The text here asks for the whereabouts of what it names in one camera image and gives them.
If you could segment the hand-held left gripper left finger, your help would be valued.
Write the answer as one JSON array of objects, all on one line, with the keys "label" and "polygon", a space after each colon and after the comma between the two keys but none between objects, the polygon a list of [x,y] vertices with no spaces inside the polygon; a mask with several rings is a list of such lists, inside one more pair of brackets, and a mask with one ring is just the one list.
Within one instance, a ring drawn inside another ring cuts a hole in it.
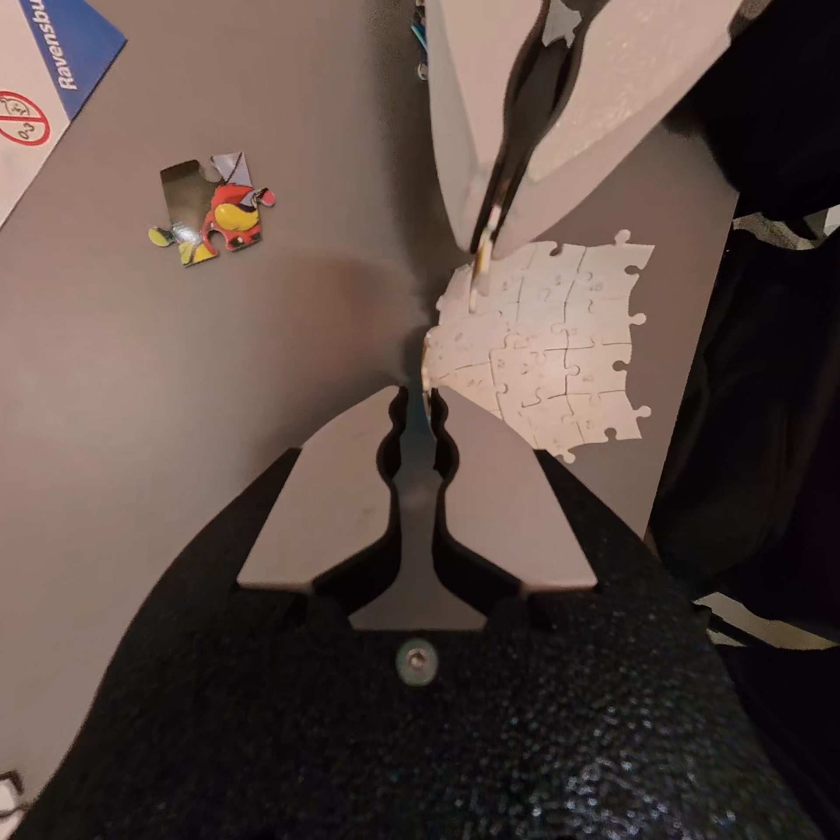
[{"label": "hand-held left gripper left finger", "polygon": [[238,574],[244,590],[329,598],[349,616],[395,581],[407,389],[388,385],[292,450],[290,471]]}]

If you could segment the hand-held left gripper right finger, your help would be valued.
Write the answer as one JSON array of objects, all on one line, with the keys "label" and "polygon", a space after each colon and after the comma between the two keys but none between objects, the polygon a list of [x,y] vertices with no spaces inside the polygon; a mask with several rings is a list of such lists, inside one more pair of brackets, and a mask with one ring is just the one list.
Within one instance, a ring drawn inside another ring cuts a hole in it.
[{"label": "hand-held left gripper right finger", "polygon": [[432,390],[429,419],[442,481],[432,552],[444,588],[485,617],[510,599],[593,592],[596,574],[538,451],[449,386]]}]

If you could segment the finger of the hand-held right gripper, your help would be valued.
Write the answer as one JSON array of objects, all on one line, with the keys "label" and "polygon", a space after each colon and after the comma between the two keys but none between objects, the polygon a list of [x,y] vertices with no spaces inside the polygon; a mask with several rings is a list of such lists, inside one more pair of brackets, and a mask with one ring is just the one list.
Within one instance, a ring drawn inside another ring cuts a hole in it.
[{"label": "finger of the hand-held right gripper", "polygon": [[533,241],[604,181],[729,47],[740,6],[606,2],[581,21],[559,113],[530,153],[496,256]]},{"label": "finger of the hand-held right gripper", "polygon": [[434,159],[457,246],[476,251],[508,143],[506,99],[518,64],[541,44],[548,2],[426,2]]}]

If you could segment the partly built white puzzle ball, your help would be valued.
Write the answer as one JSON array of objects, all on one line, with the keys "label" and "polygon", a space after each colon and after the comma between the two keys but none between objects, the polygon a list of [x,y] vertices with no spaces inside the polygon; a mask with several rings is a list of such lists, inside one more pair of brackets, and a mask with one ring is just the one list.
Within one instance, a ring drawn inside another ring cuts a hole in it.
[{"label": "partly built white puzzle ball", "polygon": [[654,252],[621,229],[457,268],[424,339],[424,392],[448,387],[568,464],[582,446],[641,439],[652,410],[631,402],[627,374],[646,315],[631,297]]}]

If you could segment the printed puzzle instruction leaflet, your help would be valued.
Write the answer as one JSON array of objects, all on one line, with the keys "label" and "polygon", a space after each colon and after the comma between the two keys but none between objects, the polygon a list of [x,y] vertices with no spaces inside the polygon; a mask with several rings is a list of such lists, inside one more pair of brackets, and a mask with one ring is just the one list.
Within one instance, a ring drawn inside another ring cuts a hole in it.
[{"label": "printed puzzle instruction leaflet", "polygon": [[84,1],[1,2],[1,225],[126,43]]}]

